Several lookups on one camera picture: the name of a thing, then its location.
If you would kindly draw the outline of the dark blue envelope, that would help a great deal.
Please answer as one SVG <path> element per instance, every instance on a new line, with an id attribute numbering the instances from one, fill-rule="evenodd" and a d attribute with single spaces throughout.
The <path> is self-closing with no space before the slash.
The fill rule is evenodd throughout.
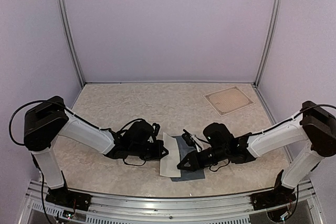
<path id="1" fill-rule="evenodd" d="M 180 160 L 182 160 L 189 152 L 195 151 L 194 147 L 188 146 L 181 136 L 174 136 L 177 141 L 180 152 Z M 203 169 L 190 172 L 186 170 L 181 170 L 181 176 L 177 178 L 171 178 L 172 182 L 185 182 L 198 179 L 205 179 L 205 173 Z"/>

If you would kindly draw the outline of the cream letter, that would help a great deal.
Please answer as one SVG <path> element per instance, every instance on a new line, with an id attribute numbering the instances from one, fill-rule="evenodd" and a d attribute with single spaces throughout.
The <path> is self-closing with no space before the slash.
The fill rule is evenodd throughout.
<path id="1" fill-rule="evenodd" d="M 180 162 L 180 151 L 176 138 L 163 133 L 164 147 L 168 150 L 168 154 L 160 160 L 160 176 L 169 178 L 180 178 L 181 171 L 177 168 Z"/>

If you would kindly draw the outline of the brown ornate certificate paper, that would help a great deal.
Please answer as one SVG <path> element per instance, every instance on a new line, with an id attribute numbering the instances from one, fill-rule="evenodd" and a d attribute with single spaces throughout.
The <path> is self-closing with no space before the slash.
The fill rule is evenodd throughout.
<path id="1" fill-rule="evenodd" d="M 203 95 L 219 116 L 226 116 L 248 106 L 254 101 L 237 86 Z"/>

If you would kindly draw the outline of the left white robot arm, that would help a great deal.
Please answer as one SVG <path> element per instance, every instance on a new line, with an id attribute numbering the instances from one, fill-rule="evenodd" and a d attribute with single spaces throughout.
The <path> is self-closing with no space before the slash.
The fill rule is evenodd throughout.
<path id="1" fill-rule="evenodd" d="M 30 107 L 24 116 L 23 142 L 14 139 L 13 120 L 22 109 Z M 169 154 L 164 142 L 158 139 L 160 125 L 143 118 L 133 119 L 118 131 L 98 127 L 71 111 L 60 96 L 28 102 L 11 115 L 9 137 L 18 146 L 26 147 L 40 170 L 42 179 L 53 197 L 66 206 L 73 201 L 66 179 L 58 165 L 54 145 L 58 137 L 66 137 L 88 146 L 110 159 L 126 160 L 136 156 L 143 162 L 160 160 Z"/>

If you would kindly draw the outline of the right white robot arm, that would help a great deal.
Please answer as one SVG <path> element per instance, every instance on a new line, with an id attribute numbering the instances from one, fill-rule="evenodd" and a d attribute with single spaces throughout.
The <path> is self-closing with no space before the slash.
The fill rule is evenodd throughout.
<path id="1" fill-rule="evenodd" d="M 289 167 L 282 170 L 269 192 L 273 205 L 288 198 L 299 182 L 324 158 L 335 155 L 335 116 L 327 104 L 306 101 L 296 114 L 256 133 L 233 136 L 223 123 L 212 123 L 203 130 L 209 148 L 192 151 L 178 163 L 179 170 L 196 171 L 220 161 L 244 164 L 289 144 L 305 141 L 305 146 Z"/>

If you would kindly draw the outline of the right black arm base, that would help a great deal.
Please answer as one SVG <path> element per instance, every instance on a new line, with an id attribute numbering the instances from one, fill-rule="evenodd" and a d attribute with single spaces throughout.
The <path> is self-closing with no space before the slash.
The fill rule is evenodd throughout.
<path id="1" fill-rule="evenodd" d="M 289 189 L 282 185 L 281 177 L 283 172 L 284 170 L 277 175 L 273 189 L 261 193 L 254 193 L 250 196 L 254 210 L 271 208 L 296 201 L 297 197 L 294 193 L 294 189 Z"/>

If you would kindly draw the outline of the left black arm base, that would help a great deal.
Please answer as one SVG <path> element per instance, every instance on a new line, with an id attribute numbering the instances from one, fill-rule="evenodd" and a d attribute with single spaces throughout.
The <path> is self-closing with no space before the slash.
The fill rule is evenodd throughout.
<path id="1" fill-rule="evenodd" d="M 67 184 L 57 189 L 48 189 L 46 201 L 73 210 L 88 211 L 92 196 L 69 190 Z"/>

